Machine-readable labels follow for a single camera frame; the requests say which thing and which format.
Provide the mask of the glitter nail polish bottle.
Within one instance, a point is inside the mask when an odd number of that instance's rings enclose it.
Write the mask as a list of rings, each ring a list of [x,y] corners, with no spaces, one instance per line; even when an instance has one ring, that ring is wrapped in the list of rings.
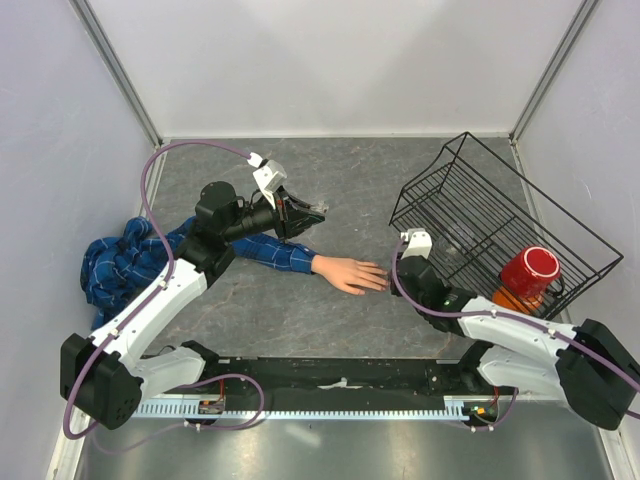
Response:
[[[316,204],[311,205],[310,210],[317,214],[326,215],[329,210],[329,206],[324,201],[320,201]]]

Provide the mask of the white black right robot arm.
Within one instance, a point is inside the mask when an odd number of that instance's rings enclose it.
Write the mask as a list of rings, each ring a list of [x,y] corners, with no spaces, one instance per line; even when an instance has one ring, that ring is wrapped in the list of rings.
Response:
[[[482,347],[458,368],[458,381],[477,394],[490,385],[564,402],[604,430],[617,429],[639,393],[639,364],[603,323],[557,323],[516,313],[473,292],[445,284],[422,256],[394,254],[391,291],[434,329]]]

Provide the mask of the mannequin hand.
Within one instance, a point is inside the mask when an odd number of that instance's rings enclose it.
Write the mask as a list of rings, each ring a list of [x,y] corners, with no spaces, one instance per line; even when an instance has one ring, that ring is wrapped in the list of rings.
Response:
[[[389,284],[387,272],[377,264],[352,258],[316,255],[311,271],[351,295],[364,295],[368,290],[384,291]]]

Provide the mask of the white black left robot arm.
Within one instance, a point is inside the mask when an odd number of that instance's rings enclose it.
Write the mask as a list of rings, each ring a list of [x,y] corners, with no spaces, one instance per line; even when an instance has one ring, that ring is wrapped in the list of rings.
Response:
[[[77,408],[114,430],[145,400],[189,385],[208,393],[219,382],[213,354],[195,342],[153,358],[147,347],[191,301],[206,292],[235,258],[233,242],[269,230],[289,240],[324,221],[326,205],[309,204],[278,187],[248,203],[227,182],[206,185],[195,219],[171,261],[124,311],[83,338],[61,347],[60,393],[65,409]]]

